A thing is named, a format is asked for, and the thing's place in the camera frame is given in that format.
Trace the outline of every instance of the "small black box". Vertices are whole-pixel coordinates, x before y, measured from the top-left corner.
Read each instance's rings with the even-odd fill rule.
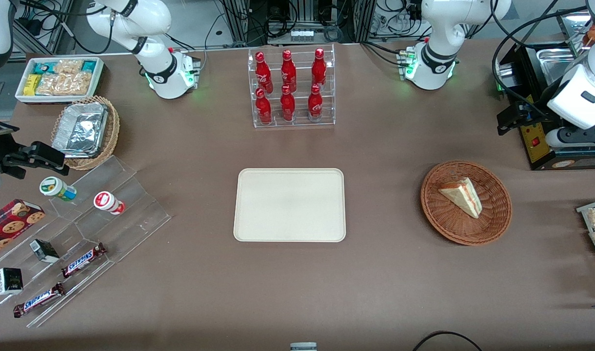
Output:
[[[37,259],[41,262],[46,263],[55,263],[59,260],[59,255],[57,251],[53,249],[53,245],[50,245],[50,242],[39,240],[38,238],[33,240],[30,244],[31,250],[37,256]]]
[[[22,293],[22,273],[19,268],[0,269],[0,295]]]

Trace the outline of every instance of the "white lid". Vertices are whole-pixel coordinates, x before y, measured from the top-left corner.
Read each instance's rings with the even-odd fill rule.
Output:
[[[40,183],[40,192],[46,196],[55,196],[59,194],[63,187],[63,180],[57,177],[44,178]]]
[[[101,191],[94,197],[94,206],[96,206],[97,209],[111,209],[114,204],[115,196],[113,196],[113,194],[109,193],[108,191]]]

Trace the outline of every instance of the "aluminum foil container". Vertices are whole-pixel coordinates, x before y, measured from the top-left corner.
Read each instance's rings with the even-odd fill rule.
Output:
[[[66,158],[97,157],[108,114],[108,107],[99,102],[66,107],[52,146],[64,153]]]

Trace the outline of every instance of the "yogurt cup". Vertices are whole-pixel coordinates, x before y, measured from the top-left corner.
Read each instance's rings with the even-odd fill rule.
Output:
[[[68,186],[57,177],[47,177],[40,183],[40,192],[46,196],[61,198],[63,201],[72,201],[77,197],[75,187]]]
[[[126,209],[124,202],[117,200],[117,198],[108,191],[101,191],[94,197],[94,206],[110,214],[121,214]]]

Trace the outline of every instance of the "snickers bar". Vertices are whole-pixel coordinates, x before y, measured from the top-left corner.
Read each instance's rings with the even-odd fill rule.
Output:
[[[86,265],[90,264],[93,260],[95,260],[98,256],[106,253],[106,249],[104,248],[102,243],[92,247],[91,250],[88,251],[85,255],[82,255],[77,260],[72,262],[68,265],[68,267],[62,268],[61,271],[63,273],[64,278],[68,278],[74,273],[83,269]]]
[[[30,310],[34,309],[35,307],[45,305],[55,297],[63,295],[65,295],[65,289],[63,288],[61,282],[59,282],[55,284],[54,287],[44,291],[24,304],[16,305],[16,307],[14,307],[14,318],[20,318],[23,315],[29,313]]]

